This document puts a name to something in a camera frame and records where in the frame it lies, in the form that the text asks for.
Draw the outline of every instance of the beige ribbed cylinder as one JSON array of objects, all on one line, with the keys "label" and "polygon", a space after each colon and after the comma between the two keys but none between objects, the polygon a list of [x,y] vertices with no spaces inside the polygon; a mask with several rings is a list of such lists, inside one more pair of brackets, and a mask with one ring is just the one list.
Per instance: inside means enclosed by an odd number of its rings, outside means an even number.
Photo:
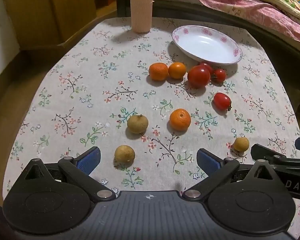
[{"label": "beige ribbed cylinder", "polygon": [[130,0],[131,27],[136,33],[150,31],[152,25],[152,0]]}]

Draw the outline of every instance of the orange toy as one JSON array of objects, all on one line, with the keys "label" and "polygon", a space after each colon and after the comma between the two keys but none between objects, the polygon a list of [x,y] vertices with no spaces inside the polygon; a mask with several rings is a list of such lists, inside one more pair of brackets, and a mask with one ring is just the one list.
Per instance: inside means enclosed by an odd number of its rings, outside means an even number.
[{"label": "orange toy", "polygon": [[186,74],[186,66],[180,62],[175,62],[169,66],[168,72],[170,77],[180,79]]},{"label": "orange toy", "polygon": [[170,114],[169,123],[174,130],[185,131],[191,124],[191,117],[186,110],[179,108]]},{"label": "orange toy", "polygon": [[162,81],[168,76],[168,66],[165,63],[153,63],[149,67],[149,76],[153,80]]}]

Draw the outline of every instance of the red tomato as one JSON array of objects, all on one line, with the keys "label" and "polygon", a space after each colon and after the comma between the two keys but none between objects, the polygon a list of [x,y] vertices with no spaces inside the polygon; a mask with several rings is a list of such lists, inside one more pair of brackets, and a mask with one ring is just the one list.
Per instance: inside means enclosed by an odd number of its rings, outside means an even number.
[{"label": "red tomato", "polygon": [[231,110],[231,99],[224,93],[216,93],[213,97],[213,103],[221,111]]},{"label": "red tomato", "polygon": [[211,76],[211,78],[217,83],[222,83],[223,81],[226,80],[226,77],[227,77],[226,72],[221,68],[216,69],[213,72],[213,75]]},{"label": "red tomato", "polygon": [[188,81],[193,88],[201,88],[209,84],[210,73],[204,66],[194,66],[188,72]]},{"label": "red tomato", "polygon": [[210,65],[208,65],[207,63],[201,62],[201,63],[199,64],[199,66],[204,66],[204,67],[206,67],[206,68],[208,69],[209,73],[210,73],[210,76],[213,75],[213,68],[212,68]]}]

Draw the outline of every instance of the table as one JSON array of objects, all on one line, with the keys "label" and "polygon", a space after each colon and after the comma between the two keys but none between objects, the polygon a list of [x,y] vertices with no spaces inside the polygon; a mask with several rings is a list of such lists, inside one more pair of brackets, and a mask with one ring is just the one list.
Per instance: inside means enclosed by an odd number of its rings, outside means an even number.
[{"label": "table", "polygon": [[[196,62],[172,42],[172,31],[182,25],[204,25],[234,39],[243,59],[223,67],[223,86],[209,84],[194,90],[186,78],[153,82],[148,68],[154,62]],[[220,115],[213,107],[216,92],[226,93],[232,110]],[[186,133],[173,131],[169,115],[177,108],[191,114]],[[143,114],[146,133],[133,135],[127,119]],[[117,194],[120,190],[178,190],[183,192],[207,175],[197,166],[201,147],[220,158],[232,156],[231,144],[246,136],[250,145],[267,146],[291,158],[300,158],[294,140],[300,131],[289,98],[266,53],[244,29],[168,18],[153,18],[153,27],[139,35],[130,29],[130,18],[105,20],[90,31],[46,75],[20,127],[11,151],[3,184],[3,197],[30,159],[45,163],[78,156],[93,145],[101,162],[91,176]],[[136,152],[132,166],[114,162],[122,144]],[[235,156],[253,163],[250,150]],[[300,200],[289,232],[300,234]]]}]

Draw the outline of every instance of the white plate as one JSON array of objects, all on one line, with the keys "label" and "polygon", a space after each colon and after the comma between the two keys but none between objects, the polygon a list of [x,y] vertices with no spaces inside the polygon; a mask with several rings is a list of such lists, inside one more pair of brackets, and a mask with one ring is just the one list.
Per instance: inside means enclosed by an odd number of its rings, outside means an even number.
[{"label": "white plate", "polygon": [[242,59],[242,50],[229,36],[214,29],[185,25],[172,33],[175,44],[190,58],[215,64],[234,64]]}]

